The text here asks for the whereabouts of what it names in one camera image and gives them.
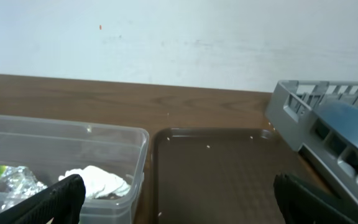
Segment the white napkin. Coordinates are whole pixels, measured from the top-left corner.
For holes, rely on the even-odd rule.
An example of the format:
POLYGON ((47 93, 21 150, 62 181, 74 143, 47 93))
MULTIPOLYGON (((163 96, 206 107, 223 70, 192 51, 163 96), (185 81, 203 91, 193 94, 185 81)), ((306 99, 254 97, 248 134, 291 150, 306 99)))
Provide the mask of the white napkin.
POLYGON ((73 174, 78 174, 83 179, 86 199, 103 198, 111 194, 123 197, 131 189, 131 186, 123 178, 96 166, 67 170, 64 175, 58 177, 58 180, 61 181, 73 174))

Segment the dark blue plate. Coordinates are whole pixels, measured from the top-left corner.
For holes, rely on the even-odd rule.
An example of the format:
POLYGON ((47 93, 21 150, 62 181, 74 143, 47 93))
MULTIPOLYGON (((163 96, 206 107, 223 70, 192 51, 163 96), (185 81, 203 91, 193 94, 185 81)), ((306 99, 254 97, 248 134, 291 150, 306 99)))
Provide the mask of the dark blue plate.
POLYGON ((316 116, 358 149, 358 109, 341 101, 325 103, 314 110, 316 116))

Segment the foil wrapper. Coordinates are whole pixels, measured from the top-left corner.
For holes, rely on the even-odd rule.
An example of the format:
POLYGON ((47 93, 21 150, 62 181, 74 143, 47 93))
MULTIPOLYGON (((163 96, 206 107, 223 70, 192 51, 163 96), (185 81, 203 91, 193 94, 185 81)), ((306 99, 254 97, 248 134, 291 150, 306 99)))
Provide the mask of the foil wrapper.
POLYGON ((1 207, 2 211, 48 188, 38 181, 26 166, 0 166, 0 183, 6 186, 7 191, 7 197, 1 207))

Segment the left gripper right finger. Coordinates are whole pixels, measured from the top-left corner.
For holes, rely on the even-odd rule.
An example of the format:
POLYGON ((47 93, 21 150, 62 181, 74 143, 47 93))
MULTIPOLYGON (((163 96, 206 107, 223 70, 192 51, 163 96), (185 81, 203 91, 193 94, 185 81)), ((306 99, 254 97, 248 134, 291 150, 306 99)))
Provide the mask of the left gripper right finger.
POLYGON ((274 196, 286 223, 351 224, 357 218, 344 201, 290 174, 278 174, 274 196))

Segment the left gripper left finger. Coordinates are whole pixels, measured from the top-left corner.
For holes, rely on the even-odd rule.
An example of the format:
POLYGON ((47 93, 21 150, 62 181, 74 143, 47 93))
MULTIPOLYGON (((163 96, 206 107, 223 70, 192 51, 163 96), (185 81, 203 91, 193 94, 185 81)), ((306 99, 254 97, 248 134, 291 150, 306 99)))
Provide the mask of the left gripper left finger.
POLYGON ((0 224, 78 224, 86 187, 72 174, 0 213, 0 224))

